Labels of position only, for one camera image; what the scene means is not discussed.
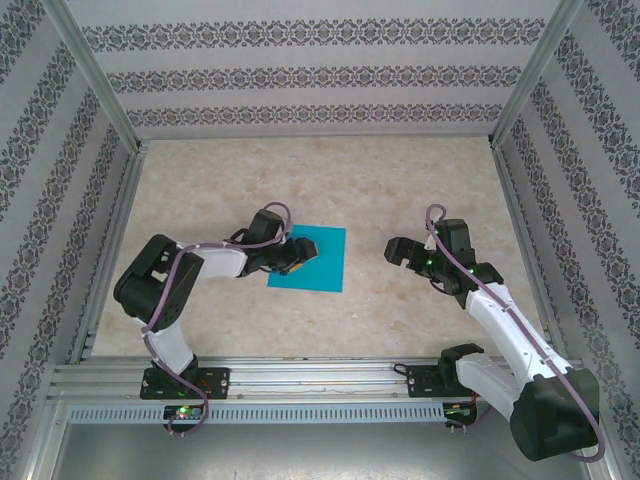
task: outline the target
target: blue square cloth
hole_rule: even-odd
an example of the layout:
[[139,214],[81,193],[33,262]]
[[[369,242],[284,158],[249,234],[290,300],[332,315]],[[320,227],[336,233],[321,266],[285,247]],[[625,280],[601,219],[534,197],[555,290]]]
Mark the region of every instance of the blue square cloth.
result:
[[318,256],[288,275],[269,274],[267,286],[341,293],[347,230],[294,225],[291,237],[307,237],[313,241],[318,248]]

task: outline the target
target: damask pattern wall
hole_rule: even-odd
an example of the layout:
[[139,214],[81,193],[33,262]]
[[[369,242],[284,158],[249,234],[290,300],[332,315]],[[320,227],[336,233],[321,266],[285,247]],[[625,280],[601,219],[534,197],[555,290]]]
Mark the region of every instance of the damask pattern wall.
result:
[[0,0],[0,16],[4,480],[68,359],[129,154],[42,5]]
[[558,0],[69,0],[143,139],[491,132]]
[[584,3],[502,145],[572,357],[640,478],[640,2]]

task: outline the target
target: perforated metal strip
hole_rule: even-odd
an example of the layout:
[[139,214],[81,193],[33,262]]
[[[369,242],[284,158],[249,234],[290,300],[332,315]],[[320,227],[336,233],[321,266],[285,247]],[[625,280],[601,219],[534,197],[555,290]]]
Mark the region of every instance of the perforated metal strip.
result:
[[[163,421],[163,411],[162,405],[79,405],[72,407],[69,423],[156,424]],[[444,420],[441,402],[424,402],[360,405],[211,405],[207,423],[408,423]]]

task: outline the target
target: floor surface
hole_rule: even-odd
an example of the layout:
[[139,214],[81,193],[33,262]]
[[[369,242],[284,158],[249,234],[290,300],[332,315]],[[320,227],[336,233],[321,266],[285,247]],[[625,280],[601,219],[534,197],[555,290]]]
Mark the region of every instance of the floor surface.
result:
[[[496,354],[453,298],[383,257],[392,237],[425,240],[432,202],[467,221],[478,260],[494,264],[540,327],[486,138],[154,141],[112,287],[154,234],[219,241],[273,200],[290,205],[295,223],[347,229],[344,290],[269,288],[261,272],[199,281],[180,320],[198,355],[437,356],[466,342]],[[93,355],[146,355],[111,295]]]

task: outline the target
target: marble-pattern floor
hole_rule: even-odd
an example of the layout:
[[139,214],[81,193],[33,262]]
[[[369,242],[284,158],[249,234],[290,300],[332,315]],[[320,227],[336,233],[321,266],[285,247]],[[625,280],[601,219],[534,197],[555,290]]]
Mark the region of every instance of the marble-pattern floor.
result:
[[[487,333],[426,279],[387,263],[387,240],[424,241],[424,214],[443,203],[470,228],[540,328],[486,138],[334,137],[154,141],[120,249],[122,274],[156,233],[218,241],[264,204],[287,203],[294,222],[347,229],[343,293],[268,288],[264,273],[199,281],[181,316],[207,356],[437,356]],[[111,295],[93,355],[146,355],[139,327]]]

